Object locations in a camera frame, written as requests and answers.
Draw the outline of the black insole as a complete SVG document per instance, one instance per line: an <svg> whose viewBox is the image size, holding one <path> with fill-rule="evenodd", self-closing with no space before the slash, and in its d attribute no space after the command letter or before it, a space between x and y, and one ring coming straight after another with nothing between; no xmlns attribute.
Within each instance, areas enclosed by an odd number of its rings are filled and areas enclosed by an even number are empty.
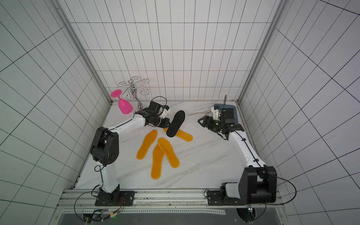
<svg viewBox="0 0 360 225"><path fill-rule="evenodd" d="M168 137L176 136L177 132L179 131L184 121L185 121L185 112L183 110L180 110L174 115L174 118L166 132L166 135Z"/></svg>

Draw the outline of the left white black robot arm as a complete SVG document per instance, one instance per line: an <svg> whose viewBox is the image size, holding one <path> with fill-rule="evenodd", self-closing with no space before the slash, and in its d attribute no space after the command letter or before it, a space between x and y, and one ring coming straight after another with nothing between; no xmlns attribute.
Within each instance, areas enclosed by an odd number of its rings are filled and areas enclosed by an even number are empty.
<svg viewBox="0 0 360 225"><path fill-rule="evenodd" d="M166 117L170 108L151 101L149 106L135 112L135 114L110 127L99 127L96 130L90 153L93 160L100 166L102 184L97 195L96 205L116 205L121 200L120 185L116 178L114 162L119 156L119 141L146 125L167 128L170 119Z"/></svg>

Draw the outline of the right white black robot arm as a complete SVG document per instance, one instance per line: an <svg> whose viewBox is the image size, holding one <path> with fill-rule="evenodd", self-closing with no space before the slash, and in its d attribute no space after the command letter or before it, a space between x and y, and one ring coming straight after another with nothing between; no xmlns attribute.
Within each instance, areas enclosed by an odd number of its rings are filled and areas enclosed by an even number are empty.
<svg viewBox="0 0 360 225"><path fill-rule="evenodd" d="M274 203L276 201L277 172L267 166L252 147L243 126L236 122L234 108L214 106L212 116L205 115L198 123L229 141L244 166L239 182L226 182L220 188L220 201L240 205Z"/></svg>

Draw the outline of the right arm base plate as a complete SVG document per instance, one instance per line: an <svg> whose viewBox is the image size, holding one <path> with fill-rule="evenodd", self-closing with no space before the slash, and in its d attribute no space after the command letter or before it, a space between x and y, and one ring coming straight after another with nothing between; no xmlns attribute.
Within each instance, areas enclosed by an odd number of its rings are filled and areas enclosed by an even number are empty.
<svg viewBox="0 0 360 225"><path fill-rule="evenodd" d="M209 206L240 206L239 198L229 197L225 190L205 190L204 196Z"/></svg>

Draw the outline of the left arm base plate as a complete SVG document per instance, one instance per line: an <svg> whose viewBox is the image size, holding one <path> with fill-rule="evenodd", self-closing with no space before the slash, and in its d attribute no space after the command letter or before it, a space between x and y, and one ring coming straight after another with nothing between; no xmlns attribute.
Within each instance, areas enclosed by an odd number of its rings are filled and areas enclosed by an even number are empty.
<svg viewBox="0 0 360 225"><path fill-rule="evenodd" d="M100 190L95 201L95 206L99 207L115 207L132 206L134 202L135 191L118 191L107 193Z"/></svg>

